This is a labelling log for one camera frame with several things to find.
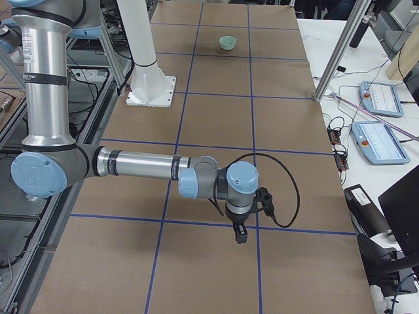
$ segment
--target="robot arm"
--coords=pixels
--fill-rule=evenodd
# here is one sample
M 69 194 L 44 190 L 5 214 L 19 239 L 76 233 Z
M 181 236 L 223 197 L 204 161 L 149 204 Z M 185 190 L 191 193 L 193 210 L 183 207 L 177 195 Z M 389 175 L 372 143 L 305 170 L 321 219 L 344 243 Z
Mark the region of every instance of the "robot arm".
M 49 197 L 85 178 L 106 175 L 179 181 L 183 197 L 226 200 L 238 243 L 246 242 L 244 222 L 251 213 L 273 213 L 272 197 L 258 189 L 259 174 L 248 162 L 219 168 L 207 156 L 144 154 L 76 143 L 68 130 L 65 40 L 74 29 L 84 32 L 100 26 L 100 1 L 8 1 L 15 6 L 13 19 L 22 30 L 27 91 L 29 135 L 11 169 L 22 190 Z M 148 23 L 147 9 L 144 16 Z

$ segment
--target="small cup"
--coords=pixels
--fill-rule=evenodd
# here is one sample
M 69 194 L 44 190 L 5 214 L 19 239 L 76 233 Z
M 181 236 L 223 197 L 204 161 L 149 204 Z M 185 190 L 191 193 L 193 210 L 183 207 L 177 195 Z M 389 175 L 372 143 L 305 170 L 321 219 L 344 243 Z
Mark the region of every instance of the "small cup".
M 220 38 L 220 47 L 223 50 L 233 50 L 237 39 L 233 36 L 223 36 Z

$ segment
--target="metal pole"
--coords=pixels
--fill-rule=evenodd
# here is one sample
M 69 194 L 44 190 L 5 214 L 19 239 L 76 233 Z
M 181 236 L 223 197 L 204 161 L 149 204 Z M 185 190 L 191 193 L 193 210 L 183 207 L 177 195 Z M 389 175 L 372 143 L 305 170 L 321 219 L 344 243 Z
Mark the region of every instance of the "metal pole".
M 21 90 L 25 89 L 24 76 L 19 68 L 14 64 L 10 57 L 0 49 L 0 64 L 6 70 Z
M 113 76 L 118 84 L 118 86 L 122 86 L 125 81 L 124 72 L 122 71 L 122 67 L 117 58 L 117 54 L 113 50 L 111 38 L 109 37 L 109 33 L 107 31 L 105 18 L 103 17 L 102 12 L 100 12 L 100 22 L 102 26 L 102 34 L 100 35 L 100 43 L 102 45 L 103 51 L 105 52 L 107 61 L 111 66 L 111 70 L 113 72 Z
M 352 9 L 351 15 L 349 15 L 349 19 L 346 22 L 345 28 L 340 35 L 338 43 L 336 44 L 335 50 L 330 57 L 329 63 L 326 65 L 326 69 L 321 76 L 321 80 L 318 84 L 316 92 L 314 93 L 313 99 L 316 102 L 320 102 L 321 98 L 323 97 L 326 88 L 328 87 L 333 73 L 335 73 L 336 68 L 338 67 L 346 48 L 348 47 L 349 42 L 351 41 L 352 37 L 354 36 L 356 29 L 365 15 L 371 0 L 357 0 L 354 8 Z
M 350 101 L 347 101 L 346 99 L 341 98 L 340 96 L 338 96 L 336 93 L 332 93 L 331 94 L 334 98 L 336 98 L 337 100 L 355 108 L 356 110 L 362 111 L 363 113 L 369 115 L 371 118 L 380 121 L 381 123 L 395 129 L 396 131 L 402 133 L 403 135 L 406 135 L 408 138 L 413 139 L 414 141 L 419 142 L 419 137 L 414 136 L 413 134 L 410 134 L 409 132 L 399 128 L 398 126 L 395 126 L 394 124 L 391 124 L 390 122 L 385 121 L 384 119 L 381 119 L 380 117 L 370 113 L 368 110 L 361 108 L 360 106 L 355 105 L 354 103 L 351 103 Z

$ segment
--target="white table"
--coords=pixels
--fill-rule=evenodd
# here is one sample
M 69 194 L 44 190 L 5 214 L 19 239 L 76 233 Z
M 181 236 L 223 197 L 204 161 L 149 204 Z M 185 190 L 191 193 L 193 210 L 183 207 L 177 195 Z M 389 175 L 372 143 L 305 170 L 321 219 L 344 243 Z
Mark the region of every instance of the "white table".
M 345 22 L 298 20 L 298 23 L 313 77 L 320 77 L 335 48 Z M 387 59 L 388 57 L 378 42 L 378 39 L 372 30 L 368 29 L 358 48 L 348 47 L 340 65 L 346 68 L 346 73 L 366 72 L 375 67 L 380 67 Z M 389 64 L 390 61 L 387 61 L 381 69 L 375 69 L 368 73 L 344 75 L 341 78 L 334 78 L 325 94 L 328 95 L 331 92 L 338 93 L 339 87 L 342 85 L 359 86 L 363 80 L 371 81 L 374 78 L 375 82 L 401 83 L 401 81 L 389 80 L 387 78 L 385 70 Z M 410 92 L 404 84 L 399 85 L 397 91 L 401 101 L 413 101 Z M 359 104 L 360 96 L 358 88 L 342 87 L 340 89 L 340 96 L 352 103 Z M 342 116 L 345 119 L 345 125 L 350 125 L 352 119 L 338 110 L 336 100 L 324 97 L 321 100 L 321 107 L 323 113 L 328 114 L 332 118 Z M 355 109 L 349 105 L 341 103 L 340 108 L 350 116 L 354 116 L 355 114 Z M 405 115 L 402 118 L 385 119 L 411 134 L 419 135 L 419 107 L 414 103 L 405 104 L 403 105 L 403 110 Z M 332 124 L 332 128 L 342 125 L 342 120 L 339 120 Z M 368 120 L 372 120 L 372 118 L 362 112 L 358 112 L 355 115 L 355 121 Z M 326 126 L 329 124 L 329 121 L 330 119 L 325 116 Z M 349 156 L 349 170 L 346 171 L 346 180 L 342 187 L 346 188 L 355 184 L 362 185 L 377 207 L 380 208 L 378 203 L 379 195 L 419 164 L 419 143 L 411 141 L 403 144 L 411 160 L 408 164 L 372 166 L 368 164 L 361 151 L 357 148 L 356 142 L 349 135 L 349 131 L 349 128 L 344 128 L 340 137 L 342 144 L 348 149 Z M 395 132 L 395 134 L 399 140 L 407 139 L 398 132 Z M 373 239 L 383 247 L 395 247 L 394 243 L 390 243 L 383 235 L 377 235 Z M 397 300 L 399 303 L 396 304 L 394 313 L 419 313 L 419 294 L 398 296 Z M 391 298 L 386 298 L 386 302 L 391 306 Z

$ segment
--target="white base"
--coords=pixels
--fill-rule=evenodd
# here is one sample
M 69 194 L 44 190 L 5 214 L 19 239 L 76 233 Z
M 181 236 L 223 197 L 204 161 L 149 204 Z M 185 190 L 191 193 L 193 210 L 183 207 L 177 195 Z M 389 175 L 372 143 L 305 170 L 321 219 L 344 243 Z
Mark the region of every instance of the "white base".
M 131 91 L 126 104 L 169 108 L 172 104 L 175 85 L 176 78 L 165 76 L 158 67 L 151 71 L 151 75 L 136 71 L 132 78 Z

